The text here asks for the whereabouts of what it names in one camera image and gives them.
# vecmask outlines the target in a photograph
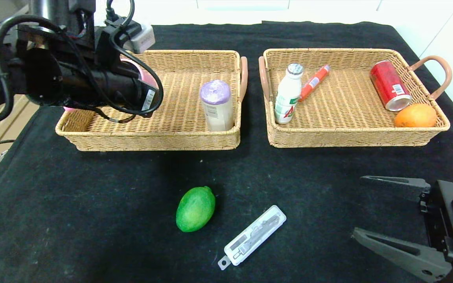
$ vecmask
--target basket handle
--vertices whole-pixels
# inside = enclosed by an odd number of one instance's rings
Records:
[[[246,56],[241,57],[241,93],[239,93],[239,102],[242,103],[246,90],[248,88],[248,59]]]
[[[452,80],[452,69],[450,68],[450,65],[448,64],[448,62],[445,59],[441,58],[440,56],[430,55],[428,57],[421,59],[419,62],[413,64],[408,69],[417,70],[417,68],[419,68],[420,66],[422,66],[424,63],[426,63],[429,60],[435,60],[436,62],[440,63],[440,65],[442,66],[442,68],[445,71],[444,83],[437,90],[435,90],[435,92],[431,93],[431,97],[433,97],[433,99],[437,99],[445,91],[445,89],[447,88],[447,86],[450,84],[450,82]]]
[[[268,92],[270,88],[268,87],[268,80],[267,80],[267,70],[265,68],[265,59],[263,56],[258,58],[258,64],[260,65],[260,80],[261,80],[261,88],[263,89],[263,96],[265,100],[268,102]]]

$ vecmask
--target bottle cap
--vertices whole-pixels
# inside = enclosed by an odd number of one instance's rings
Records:
[[[288,73],[291,75],[301,75],[304,72],[304,67],[298,63],[289,64]]]
[[[230,86],[219,79],[205,83],[200,89],[200,99],[211,105],[226,103],[230,96]]]

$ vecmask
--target purple lid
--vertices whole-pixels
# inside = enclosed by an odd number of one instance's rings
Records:
[[[230,99],[230,86],[224,81],[215,79],[200,88],[200,99],[211,105],[219,105]]]

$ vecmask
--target white bottle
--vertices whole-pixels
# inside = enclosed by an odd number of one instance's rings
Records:
[[[300,99],[302,91],[302,73],[304,67],[293,63],[286,69],[286,75],[277,88],[275,99],[275,121],[279,124],[286,124],[291,121],[295,112],[296,103]]]

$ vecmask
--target green mango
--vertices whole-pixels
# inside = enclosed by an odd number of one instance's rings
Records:
[[[176,211],[176,224],[183,232],[199,230],[214,213],[216,198],[209,187],[196,187],[185,193]]]

